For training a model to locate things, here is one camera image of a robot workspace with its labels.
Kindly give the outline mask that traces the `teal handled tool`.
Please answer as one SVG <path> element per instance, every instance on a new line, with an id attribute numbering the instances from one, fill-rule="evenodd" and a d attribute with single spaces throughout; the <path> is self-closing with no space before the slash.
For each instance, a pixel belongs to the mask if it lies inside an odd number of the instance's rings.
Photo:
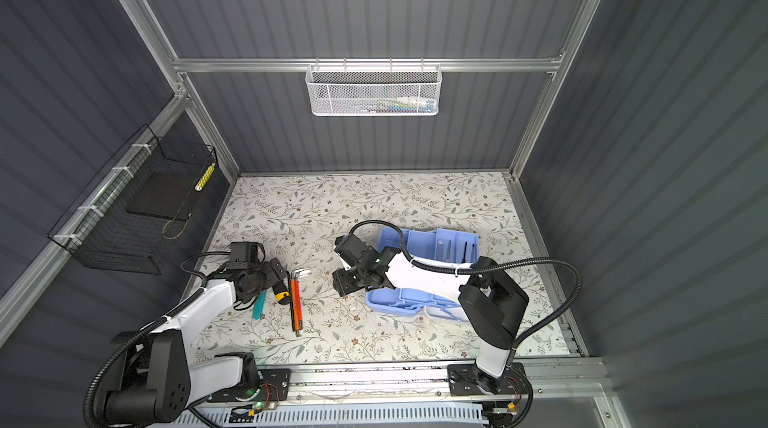
<path id="1" fill-rule="evenodd" d="M 267 292 L 262 291 L 257 297 L 252 307 L 252 318 L 254 320 L 260 320 L 262 318 L 266 299 L 267 299 Z"/>

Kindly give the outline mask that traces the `black yellow wire stripper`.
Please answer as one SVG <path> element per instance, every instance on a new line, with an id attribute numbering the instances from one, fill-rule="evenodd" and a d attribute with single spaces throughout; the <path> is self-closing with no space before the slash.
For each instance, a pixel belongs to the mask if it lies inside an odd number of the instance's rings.
<path id="1" fill-rule="evenodd" d="M 276 283 L 272 287 L 272 291 L 279 305 L 289 305 L 287 286 L 284 282 Z"/>

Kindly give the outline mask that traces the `red handled pliers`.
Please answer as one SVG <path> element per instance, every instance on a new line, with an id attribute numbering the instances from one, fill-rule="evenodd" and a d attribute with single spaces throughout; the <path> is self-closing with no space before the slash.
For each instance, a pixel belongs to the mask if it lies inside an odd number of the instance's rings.
<path id="1" fill-rule="evenodd" d="M 297 269 L 290 273 L 290 295 L 291 295 L 291 310 L 292 310 L 292 330 L 294 334 L 299 337 L 303 329 L 303 313 L 301 304 L 301 290 L 300 279 L 309 275 L 311 271 L 309 269 Z"/>

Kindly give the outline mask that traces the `white and blue tool box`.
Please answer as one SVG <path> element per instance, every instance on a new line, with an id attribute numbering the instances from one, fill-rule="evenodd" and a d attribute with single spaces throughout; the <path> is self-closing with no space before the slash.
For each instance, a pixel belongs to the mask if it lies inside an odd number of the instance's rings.
<path id="1" fill-rule="evenodd" d="M 478 236 L 473 233 L 437 229 L 431 232 L 405 229 L 404 240 L 409 253 L 438 264 L 471 265 L 480 258 Z M 379 314 L 413 318 L 425 314 L 430 318 L 466 323 L 468 318 L 458 302 L 458 287 L 466 277 L 448 276 L 446 282 L 437 275 L 418 269 L 416 282 L 406 277 L 405 284 L 394 289 L 380 288 L 365 295 L 368 307 Z"/>

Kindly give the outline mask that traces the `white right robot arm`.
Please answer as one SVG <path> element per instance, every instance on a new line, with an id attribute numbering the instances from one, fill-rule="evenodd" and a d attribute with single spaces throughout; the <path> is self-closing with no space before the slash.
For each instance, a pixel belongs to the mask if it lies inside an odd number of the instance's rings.
<path id="1" fill-rule="evenodd" d="M 450 368 L 455 394 L 529 391 L 531 384 L 514 357 L 525 340 L 570 309 L 583 286 L 579 270 L 551 257 L 498 263 L 480 255 L 478 236 L 466 232 L 402 229 L 384 220 L 378 224 L 382 230 L 376 246 L 358 236 L 361 223 L 335 239 L 334 252 L 342 262 L 332 275 L 335 291 L 342 297 L 358 291 L 367 296 L 395 292 L 401 299 L 388 304 L 388 310 L 416 313 L 432 307 L 443 319 L 469 324 L 480 348 L 468 374 Z M 538 265 L 567 270 L 574 286 L 551 313 L 524 328 L 530 297 L 509 272 Z"/>

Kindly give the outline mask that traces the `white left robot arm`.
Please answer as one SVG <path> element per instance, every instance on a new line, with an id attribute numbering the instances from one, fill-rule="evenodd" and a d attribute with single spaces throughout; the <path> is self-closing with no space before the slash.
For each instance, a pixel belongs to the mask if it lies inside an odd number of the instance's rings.
<path id="1" fill-rule="evenodd" d="M 89 427 L 147 427 L 171 423 L 208 400 L 249 404 L 256 411 L 286 400 L 290 372 L 263 370 L 246 352 L 219 354 L 193 363 L 187 343 L 220 313 L 249 308 L 265 291 L 279 303 L 289 300 L 288 274 L 278 259 L 268 259 L 258 242 L 234 242 L 225 262 L 209 274 L 183 270 L 201 282 L 192 294 L 141 329 L 118 334 L 114 352 L 86 390 L 82 414 Z"/>

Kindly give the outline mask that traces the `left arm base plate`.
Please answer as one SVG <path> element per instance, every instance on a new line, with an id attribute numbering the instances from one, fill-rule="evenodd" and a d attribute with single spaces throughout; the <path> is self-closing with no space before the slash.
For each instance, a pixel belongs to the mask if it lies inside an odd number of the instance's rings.
<path id="1" fill-rule="evenodd" d="M 292 371 L 288 368 L 260 369 L 255 381 L 209 395 L 209 403 L 283 402 L 287 399 Z"/>

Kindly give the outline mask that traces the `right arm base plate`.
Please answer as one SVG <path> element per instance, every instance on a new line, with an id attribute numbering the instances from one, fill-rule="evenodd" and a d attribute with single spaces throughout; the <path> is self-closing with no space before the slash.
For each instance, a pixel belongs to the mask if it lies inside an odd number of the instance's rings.
<path id="1" fill-rule="evenodd" d="M 521 363 L 504 367 L 499 377 L 493 377 L 475 364 L 447 366 L 449 391 L 452 396 L 509 395 L 520 397 L 532 391 Z"/>

